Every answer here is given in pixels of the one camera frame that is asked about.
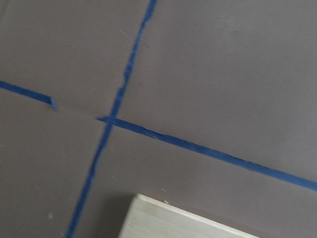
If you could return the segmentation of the wooden cutting board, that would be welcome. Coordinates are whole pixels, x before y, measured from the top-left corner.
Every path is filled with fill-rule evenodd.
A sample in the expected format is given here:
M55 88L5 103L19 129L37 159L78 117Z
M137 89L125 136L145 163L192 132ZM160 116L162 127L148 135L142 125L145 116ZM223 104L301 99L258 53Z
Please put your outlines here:
M253 238L170 204L137 194L131 201L120 238Z

